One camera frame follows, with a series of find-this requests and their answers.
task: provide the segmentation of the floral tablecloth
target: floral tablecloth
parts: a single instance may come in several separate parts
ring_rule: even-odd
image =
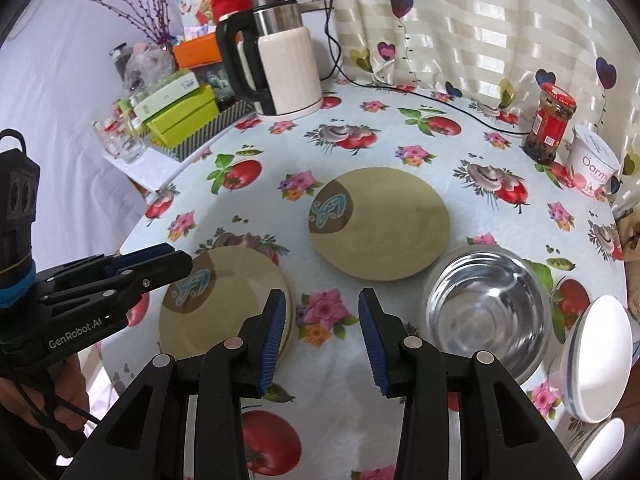
[[[555,427],[564,407],[549,390],[545,366],[590,299],[612,294],[626,304],[609,203],[581,195],[559,162],[536,165],[520,149],[521,137],[497,131],[528,131],[517,118],[447,94],[428,100],[345,83],[327,88],[323,109],[306,118],[236,124],[161,193],[122,248],[169,240],[196,255],[245,245],[282,268],[296,302],[295,340],[278,363],[274,387],[244,421],[260,449],[251,469],[305,480],[393,478],[404,406],[374,385],[357,297],[372,286],[385,309],[417,331],[428,271],[397,282],[352,278],[314,251],[307,227],[323,184],[371,166],[407,171],[440,194],[450,215],[447,250],[499,244],[533,262],[552,295],[554,335],[545,363],[523,389]],[[152,292],[148,312],[142,305],[127,329],[102,343],[116,388],[159,352],[165,291]],[[453,410],[450,420],[450,477],[458,478]]]

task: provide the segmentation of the striped curtain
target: striped curtain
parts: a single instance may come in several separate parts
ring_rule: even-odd
[[[622,156],[640,129],[640,53],[606,0],[335,0],[335,20],[355,80],[463,95],[523,120],[551,81],[578,103],[573,123]]]

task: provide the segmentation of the metal bowl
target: metal bowl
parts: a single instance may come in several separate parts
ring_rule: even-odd
[[[422,333],[443,352],[493,353],[522,384],[538,368],[551,334],[548,294],[524,261],[498,246],[441,257],[422,298]]]

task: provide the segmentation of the white kettle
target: white kettle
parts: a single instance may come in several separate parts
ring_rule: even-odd
[[[311,35],[297,2],[236,12],[218,24],[216,39],[231,88],[260,119],[292,121],[321,107]]]

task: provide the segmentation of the kettle handle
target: kettle handle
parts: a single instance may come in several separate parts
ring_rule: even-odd
[[[240,53],[238,52],[238,44],[236,43],[236,35],[238,32],[244,32],[244,42],[257,42],[258,30],[255,26],[254,12],[252,10],[241,10],[230,15],[226,20],[221,21],[216,27],[216,40],[225,63],[226,74],[229,78],[229,84],[236,95],[249,102],[261,102],[271,99],[271,93],[267,88],[253,89],[249,85],[242,68]],[[254,62],[247,60],[249,65],[255,65]],[[255,60],[262,72],[262,62],[259,57]],[[263,77],[254,75],[254,81],[260,81]]]

